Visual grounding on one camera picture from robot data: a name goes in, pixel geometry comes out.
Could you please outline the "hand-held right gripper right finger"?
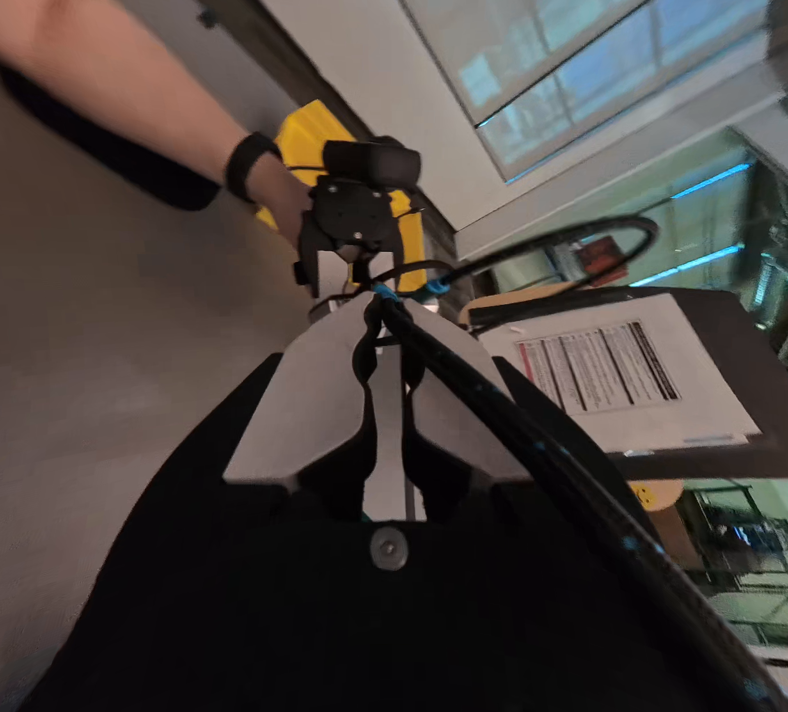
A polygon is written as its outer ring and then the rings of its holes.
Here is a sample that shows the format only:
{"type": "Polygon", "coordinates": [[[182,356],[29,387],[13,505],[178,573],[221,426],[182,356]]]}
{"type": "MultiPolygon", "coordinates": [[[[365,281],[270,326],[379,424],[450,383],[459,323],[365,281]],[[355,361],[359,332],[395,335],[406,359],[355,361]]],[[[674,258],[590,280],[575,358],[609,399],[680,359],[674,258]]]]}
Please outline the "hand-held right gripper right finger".
{"type": "MultiPolygon", "coordinates": [[[[417,302],[404,305],[419,328],[511,396],[493,359],[476,339],[417,302]]],[[[423,439],[495,481],[531,480],[496,436],[432,372],[424,372],[412,402],[415,428],[423,439]]]]}

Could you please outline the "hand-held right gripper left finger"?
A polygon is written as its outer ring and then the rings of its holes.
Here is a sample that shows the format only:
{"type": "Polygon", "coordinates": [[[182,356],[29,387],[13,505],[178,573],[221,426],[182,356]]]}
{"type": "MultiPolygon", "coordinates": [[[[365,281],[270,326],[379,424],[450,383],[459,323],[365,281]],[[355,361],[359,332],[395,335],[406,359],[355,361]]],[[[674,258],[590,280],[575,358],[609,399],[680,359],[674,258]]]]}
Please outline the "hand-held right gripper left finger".
{"type": "Polygon", "coordinates": [[[293,341],[224,471],[228,483],[293,482],[335,452],[378,459],[370,379],[378,367],[374,294],[357,297],[293,341]]]}

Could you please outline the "instruction sheet display board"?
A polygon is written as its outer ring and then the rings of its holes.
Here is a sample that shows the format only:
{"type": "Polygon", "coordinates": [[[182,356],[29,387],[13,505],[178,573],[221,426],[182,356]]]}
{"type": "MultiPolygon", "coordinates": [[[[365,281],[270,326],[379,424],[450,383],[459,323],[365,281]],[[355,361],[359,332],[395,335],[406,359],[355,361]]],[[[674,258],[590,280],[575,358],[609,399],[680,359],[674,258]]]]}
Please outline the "instruction sheet display board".
{"type": "Polygon", "coordinates": [[[479,298],[460,323],[626,478],[786,481],[786,367],[727,291],[562,286],[479,298]]]}

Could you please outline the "red chair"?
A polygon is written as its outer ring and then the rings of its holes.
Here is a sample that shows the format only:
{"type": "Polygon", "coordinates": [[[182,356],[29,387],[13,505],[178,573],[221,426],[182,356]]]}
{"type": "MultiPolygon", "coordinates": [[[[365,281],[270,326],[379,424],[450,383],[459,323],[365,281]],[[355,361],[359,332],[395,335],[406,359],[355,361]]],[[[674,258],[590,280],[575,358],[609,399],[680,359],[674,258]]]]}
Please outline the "red chair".
{"type": "MultiPolygon", "coordinates": [[[[575,247],[575,257],[586,276],[597,275],[607,270],[613,263],[623,259],[623,251],[611,234],[582,242],[575,247]]],[[[590,286],[602,287],[614,284],[629,274],[627,264],[619,265],[605,276],[595,279],[590,286]]]]}

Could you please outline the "cardboard box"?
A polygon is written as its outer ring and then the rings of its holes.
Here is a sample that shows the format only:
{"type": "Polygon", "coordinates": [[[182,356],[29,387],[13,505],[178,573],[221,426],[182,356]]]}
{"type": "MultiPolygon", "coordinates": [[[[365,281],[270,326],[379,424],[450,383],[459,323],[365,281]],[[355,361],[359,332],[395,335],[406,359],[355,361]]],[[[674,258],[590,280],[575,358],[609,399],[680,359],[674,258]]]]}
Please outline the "cardboard box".
{"type": "Polygon", "coordinates": [[[648,516],[658,532],[662,545],[676,565],[684,570],[703,570],[705,564],[675,505],[655,510],[648,516]]]}

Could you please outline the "person's left hand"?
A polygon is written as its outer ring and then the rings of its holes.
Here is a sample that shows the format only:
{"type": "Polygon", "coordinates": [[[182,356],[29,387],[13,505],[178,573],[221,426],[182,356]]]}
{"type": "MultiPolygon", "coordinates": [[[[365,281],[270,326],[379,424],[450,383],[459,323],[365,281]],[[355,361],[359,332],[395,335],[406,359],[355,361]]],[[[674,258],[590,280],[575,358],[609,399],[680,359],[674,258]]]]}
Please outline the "person's left hand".
{"type": "Polygon", "coordinates": [[[270,212],[278,233],[297,250],[304,217],[312,209],[306,185],[275,155],[266,153],[252,167],[247,191],[270,212]]]}

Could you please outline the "yellow plastic bin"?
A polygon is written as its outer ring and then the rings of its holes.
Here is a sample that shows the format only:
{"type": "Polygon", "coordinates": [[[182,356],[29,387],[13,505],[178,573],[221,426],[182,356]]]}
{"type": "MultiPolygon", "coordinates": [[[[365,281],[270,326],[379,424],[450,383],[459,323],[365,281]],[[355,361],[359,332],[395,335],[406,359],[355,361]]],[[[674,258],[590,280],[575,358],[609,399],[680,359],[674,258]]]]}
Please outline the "yellow plastic bin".
{"type": "MultiPolygon", "coordinates": [[[[289,114],[275,137],[284,163],[311,190],[322,169],[321,152],[326,142],[340,140],[354,142],[354,136],[340,123],[321,101],[309,104],[289,114]]],[[[426,259],[426,240],[420,205],[415,197],[402,190],[389,193],[392,214],[397,218],[403,244],[403,262],[414,264],[426,259]]]]}

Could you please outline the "black wristband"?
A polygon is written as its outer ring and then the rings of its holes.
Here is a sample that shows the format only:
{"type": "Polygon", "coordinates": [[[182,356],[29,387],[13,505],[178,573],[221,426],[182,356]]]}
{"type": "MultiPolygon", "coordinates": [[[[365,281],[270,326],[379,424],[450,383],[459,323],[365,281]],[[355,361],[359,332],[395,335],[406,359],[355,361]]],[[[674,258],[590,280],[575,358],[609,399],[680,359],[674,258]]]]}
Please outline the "black wristband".
{"type": "Polygon", "coordinates": [[[283,163],[279,146],[261,132],[253,132],[233,149],[224,167],[224,185],[229,193],[248,205],[258,205],[250,196],[247,180],[253,166],[265,155],[272,155],[283,163]]]}

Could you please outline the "person's left forearm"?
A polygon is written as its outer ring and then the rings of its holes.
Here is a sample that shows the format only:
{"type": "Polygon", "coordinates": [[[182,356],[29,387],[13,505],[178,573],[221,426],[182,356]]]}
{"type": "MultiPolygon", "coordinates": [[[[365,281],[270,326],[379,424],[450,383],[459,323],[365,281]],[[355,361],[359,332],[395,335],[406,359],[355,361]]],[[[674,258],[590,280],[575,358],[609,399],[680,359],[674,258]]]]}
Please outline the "person's left forearm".
{"type": "Polygon", "coordinates": [[[81,116],[215,183],[247,136],[115,0],[1,0],[1,50],[81,116]]]}

